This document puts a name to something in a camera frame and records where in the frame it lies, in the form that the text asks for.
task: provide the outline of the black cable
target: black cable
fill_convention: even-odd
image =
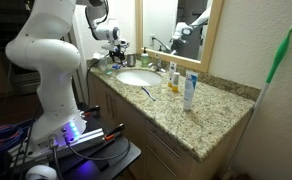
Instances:
[[[107,18],[108,18],[109,6],[108,6],[108,1],[107,0],[105,0],[105,9],[106,9],[106,16],[105,16],[105,18],[101,22],[98,22],[97,24],[100,24],[100,23],[105,22],[107,20]]]
[[[21,170],[20,170],[19,180],[22,179],[22,175],[23,175],[23,171],[24,171],[24,163],[25,163],[25,159],[26,159],[26,155],[27,155],[27,150],[28,150],[28,146],[29,146],[29,142],[30,142],[30,137],[32,136],[33,125],[34,125],[34,122],[37,120],[36,115],[37,115],[40,107],[41,107],[41,104],[38,105],[38,107],[36,109],[36,112],[34,113],[31,125],[30,125],[29,135],[28,135],[27,143],[26,143],[26,149],[24,151],[23,161],[22,161],[22,164],[21,164],[21,167],[20,167]]]
[[[87,94],[88,94],[88,106],[89,106],[89,104],[90,104],[90,93],[89,93],[89,84],[88,84],[88,74],[89,74],[89,72],[90,72],[90,70],[92,69],[92,67],[94,67],[97,63],[99,63],[99,60],[97,60],[93,65],[91,65],[89,68],[88,68],[88,70],[87,70],[87,72],[86,72],[86,85],[87,85]]]
[[[52,148],[55,167],[56,167],[56,170],[57,170],[58,179],[59,180],[63,180],[62,171],[60,170],[58,159],[57,159],[56,149],[57,149],[57,147],[53,147]]]
[[[125,149],[123,152],[121,152],[121,153],[119,153],[119,154],[117,154],[117,155],[111,156],[111,157],[106,157],[106,158],[90,158],[90,157],[87,157],[87,156],[83,156],[83,155],[79,154],[78,152],[76,152],[76,151],[71,147],[71,145],[70,145],[70,143],[69,143],[69,141],[68,141],[68,139],[67,139],[66,137],[65,137],[65,142],[66,142],[68,148],[69,148],[74,154],[76,154],[77,156],[79,156],[79,157],[81,157],[81,158],[84,158],[84,159],[87,159],[87,160],[93,160],[93,161],[106,161],[106,160],[111,160],[111,159],[117,158],[117,157],[119,157],[119,156],[121,156],[121,155],[123,155],[123,154],[125,154],[125,153],[128,153],[128,151],[130,150],[130,142],[129,142],[129,139],[128,139],[128,138],[126,138],[126,139],[127,139],[127,147],[126,147],[126,149]]]
[[[9,61],[8,75],[7,75],[7,88],[6,88],[6,91],[5,91],[4,101],[3,101],[3,104],[2,104],[2,108],[0,110],[0,119],[4,115],[5,107],[6,107],[6,104],[7,104],[7,98],[8,98],[8,93],[9,93],[8,87],[10,85],[9,81],[10,81],[11,72],[12,72],[12,62]]]
[[[170,51],[170,49],[168,49],[168,48],[166,47],[166,45],[165,45],[164,43],[162,43],[159,39],[157,39],[157,38],[155,38],[155,37],[152,37],[152,39],[155,39],[155,40],[158,41],[160,44],[162,44],[162,45],[165,47],[166,50]]]
[[[34,122],[35,122],[34,119],[36,118],[36,115],[37,115],[37,113],[38,113],[40,107],[41,107],[41,104],[39,104],[39,105],[37,106],[37,108],[36,108],[36,111],[35,111],[35,113],[34,113],[34,115],[33,115],[33,121],[32,121],[31,126],[32,126],[32,125],[34,124]],[[16,158],[15,158],[15,162],[14,162],[14,165],[13,165],[13,168],[12,168],[12,171],[11,171],[10,180],[13,179],[14,171],[15,171],[15,168],[16,168],[16,165],[17,165],[17,162],[18,162],[18,157],[19,157],[19,155],[20,155],[20,151],[21,151],[21,149],[22,149],[22,147],[23,147],[23,142],[24,142],[24,140],[23,140],[23,141],[20,143],[20,145],[19,145],[19,148],[18,148],[18,151],[17,151],[17,155],[16,155]]]

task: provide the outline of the electrical outlet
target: electrical outlet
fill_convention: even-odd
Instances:
[[[154,40],[153,40],[154,37],[155,37],[155,34],[149,35],[149,40],[150,40],[149,46],[154,46]]]

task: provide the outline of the small bottle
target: small bottle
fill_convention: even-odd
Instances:
[[[179,72],[174,72],[173,75],[173,83],[172,83],[172,91],[178,92],[178,81],[179,81]]]
[[[99,53],[99,69],[105,74],[112,74],[112,70],[111,68],[107,67],[107,64],[107,57],[105,55],[105,52],[102,50]]]
[[[144,47],[144,52],[142,53],[142,55],[140,57],[140,61],[142,62],[141,67],[148,67],[149,57],[148,57],[148,54],[146,52],[146,47]]]
[[[99,53],[99,69],[102,72],[106,72],[107,70],[107,58],[105,57],[105,53],[103,50]]]
[[[177,63],[175,62],[170,62],[169,63],[169,72],[168,72],[168,86],[169,87],[172,87],[172,84],[173,84],[173,75],[174,75],[174,72],[176,72],[176,69],[177,69]]]

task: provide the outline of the toothbrush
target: toothbrush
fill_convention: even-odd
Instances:
[[[153,101],[156,101],[156,98],[154,97],[154,96],[152,96],[151,94],[150,94],[150,92],[146,89],[146,88],[144,88],[144,87],[142,87],[142,90],[144,90],[145,92],[146,92],[146,94],[153,100]]]
[[[279,45],[278,49],[277,49],[277,52],[275,54],[275,57],[274,57],[274,63],[272,65],[272,68],[270,69],[269,71],[269,74],[268,74],[268,77],[266,79],[266,82],[265,82],[265,85],[263,87],[263,89],[261,90],[258,98],[257,98],[257,101],[253,107],[253,113],[252,115],[250,116],[249,120],[248,120],[248,123],[246,125],[246,127],[244,128],[244,131],[238,141],[238,144],[232,154],[232,157],[229,161],[229,164],[228,164],[228,170],[231,170],[231,166],[233,164],[233,161],[234,161],[234,157],[235,157],[235,154],[237,154],[238,150],[240,149],[243,141],[244,141],[244,137],[247,133],[247,130],[249,129],[250,125],[252,124],[252,122],[254,121],[255,119],[255,116],[257,114],[257,110],[259,109],[259,106],[261,105],[261,102],[263,101],[264,99],[264,96],[268,90],[268,87],[274,77],[274,74],[277,70],[277,67],[278,65],[280,64],[280,62],[283,60],[286,52],[287,52],[287,48],[288,48],[288,45],[289,45],[289,39],[290,39],[290,34],[292,33],[292,27],[289,28],[289,31],[288,31],[288,34],[287,36],[285,37],[285,39],[281,42],[281,44]]]

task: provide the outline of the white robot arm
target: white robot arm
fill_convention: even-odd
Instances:
[[[91,3],[85,9],[86,18],[92,35],[96,40],[108,40],[109,44],[102,46],[109,51],[110,57],[118,57],[121,61],[125,59],[124,51],[129,46],[126,40],[121,39],[120,29],[116,19],[107,19],[109,7],[107,0],[99,3]]]
[[[37,70],[41,78],[37,94],[44,113],[33,125],[27,158],[50,152],[50,135],[56,136],[59,149],[63,149],[64,135],[75,144],[86,128],[71,83],[72,73],[80,64],[80,54],[74,45],[60,40],[71,29],[75,6],[76,0],[36,0],[27,22],[6,46],[10,61]],[[108,38],[98,28],[96,37]]]
[[[207,8],[191,25],[187,25],[185,22],[179,22],[176,25],[175,33],[172,40],[179,40],[186,43],[183,40],[183,36],[190,36],[196,27],[199,27],[206,23],[210,17],[211,7]]]

